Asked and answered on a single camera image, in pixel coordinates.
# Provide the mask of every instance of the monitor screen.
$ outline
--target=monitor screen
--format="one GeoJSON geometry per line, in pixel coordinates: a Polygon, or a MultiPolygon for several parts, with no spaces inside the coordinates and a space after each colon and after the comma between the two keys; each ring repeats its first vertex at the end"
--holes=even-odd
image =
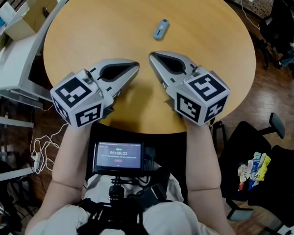
{"type": "Polygon", "coordinates": [[[99,142],[97,166],[141,168],[141,144],[99,142]]]}

